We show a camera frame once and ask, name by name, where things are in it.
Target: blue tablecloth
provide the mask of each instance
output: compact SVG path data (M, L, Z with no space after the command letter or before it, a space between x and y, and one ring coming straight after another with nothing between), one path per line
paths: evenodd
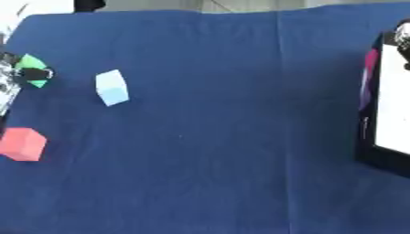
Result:
M8 43L59 74L9 126L0 233L407 234L410 180L353 160L363 55L409 4L30 17ZM94 77L119 69L110 108Z

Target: box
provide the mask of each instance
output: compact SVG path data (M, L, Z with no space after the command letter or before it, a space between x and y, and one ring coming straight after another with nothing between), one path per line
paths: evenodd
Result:
M376 40L374 67L368 60L361 89L356 158L365 164L410 177L410 70L397 51L394 33ZM372 75L366 80L366 72Z
M31 128L7 128L0 141L0 154L15 161L38 161L47 139Z

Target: black object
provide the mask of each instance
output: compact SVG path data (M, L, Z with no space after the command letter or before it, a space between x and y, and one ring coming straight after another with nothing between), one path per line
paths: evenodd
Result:
M105 7L104 0L74 0L75 12L93 12Z
M383 45L397 46L394 42L394 33L380 35L373 46L373 48L379 52L379 58L377 59L372 79L369 83L369 89L372 95L371 101L360 112L356 159L367 165L387 170L400 176L410 177L410 155L386 149L375 144Z
M404 19L398 24L397 28L403 24L409 23L410 18ZM405 69L410 70L410 37L402 37L400 43L398 44L397 50L407 60L407 63L405 64Z

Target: toy block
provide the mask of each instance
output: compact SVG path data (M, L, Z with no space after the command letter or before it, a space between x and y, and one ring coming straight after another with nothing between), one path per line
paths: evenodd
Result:
M15 161L38 161L47 139L30 128L7 128L0 141L0 154Z
M97 75L95 84L97 93L106 106L129 100L125 80L118 69Z

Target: wire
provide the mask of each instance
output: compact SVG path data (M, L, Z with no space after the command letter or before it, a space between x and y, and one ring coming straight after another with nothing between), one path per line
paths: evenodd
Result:
M210 1L213 4L215 4L215 5L219 6L220 8L224 9L225 11L233 13L233 11L230 8L226 7L225 5L222 5L222 4L218 3L216 0L210 0Z

